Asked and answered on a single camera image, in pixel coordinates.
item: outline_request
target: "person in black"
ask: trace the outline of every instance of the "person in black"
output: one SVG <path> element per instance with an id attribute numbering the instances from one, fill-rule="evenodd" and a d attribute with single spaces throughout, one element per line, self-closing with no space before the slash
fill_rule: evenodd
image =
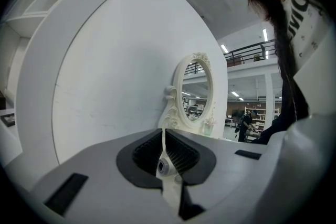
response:
<path id="1" fill-rule="evenodd" d="M 253 110 L 252 113 L 246 114 L 244 116 L 243 122 L 240 126 L 238 142 L 245 142 L 245 133 L 247 130 L 254 128 L 252 125 L 252 119 L 258 115 L 256 110 Z"/>

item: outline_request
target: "white display unit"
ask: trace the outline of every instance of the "white display unit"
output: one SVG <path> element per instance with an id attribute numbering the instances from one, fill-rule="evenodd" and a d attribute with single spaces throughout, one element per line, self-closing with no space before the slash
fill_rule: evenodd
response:
<path id="1" fill-rule="evenodd" d="M 58 165 L 51 125 L 58 72 L 77 32 L 105 1 L 15 0 L 2 17 L 0 90 L 14 104 L 23 150 L 9 175 L 27 189 Z M 25 167 L 32 170 L 20 178 L 17 171 Z"/>

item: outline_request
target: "black rectangular slot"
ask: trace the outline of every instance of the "black rectangular slot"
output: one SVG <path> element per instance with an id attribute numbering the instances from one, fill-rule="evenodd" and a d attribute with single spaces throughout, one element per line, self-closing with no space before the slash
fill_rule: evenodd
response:
<path id="1" fill-rule="evenodd" d="M 254 153 L 254 152 L 250 152 L 250 151 L 242 151 L 242 150 L 238 150 L 235 152 L 235 154 L 243 156 L 243 157 L 247 157 L 250 159 L 260 159 L 261 154 L 260 153 Z"/>
<path id="2" fill-rule="evenodd" d="M 45 202 L 45 205 L 63 216 L 88 178 L 88 176 L 73 173 Z"/>

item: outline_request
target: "white curved panel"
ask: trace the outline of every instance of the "white curved panel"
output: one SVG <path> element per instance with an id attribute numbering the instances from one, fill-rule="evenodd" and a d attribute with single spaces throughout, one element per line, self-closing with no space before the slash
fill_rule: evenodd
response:
<path id="1" fill-rule="evenodd" d="M 104 1 L 59 0 L 29 42 L 15 102 L 23 153 L 8 168 L 12 180 L 27 189 L 58 165 L 51 128 L 57 75 L 76 33 Z"/>
<path id="2" fill-rule="evenodd" d="M 226 62 L 195 10 L 186 0 L 107 0 L 73 40 L 57 79 L 52 126 L 60 163 L 90 145 L 156 128 L 177 65 L 199 51 L 211 62 L 213 134 L 222 137 Z"/>

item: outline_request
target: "black jacket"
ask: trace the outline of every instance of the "black jacket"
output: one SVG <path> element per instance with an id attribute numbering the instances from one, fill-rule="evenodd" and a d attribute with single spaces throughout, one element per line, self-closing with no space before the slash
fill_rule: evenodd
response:
<path id="1" fill-rule="evenodd" d="M 297 85 L 295 85 L 295 87 L 296 94 L 294 101 L 296 106 L 297 119 L 299 120 L 308 116 L 308 105 L 299 87 Z M 286 91 L 285 87 L 282 86 L 281 114 L 272 121 L 272 126 L 264 130 L 260 134 L 260 138 L 254 139 L 252 143 L 266 145 L 274 133 L 287 130 L 289 126 L 296 121 L 294 103 L 290 96 L 290 92 Z"/>

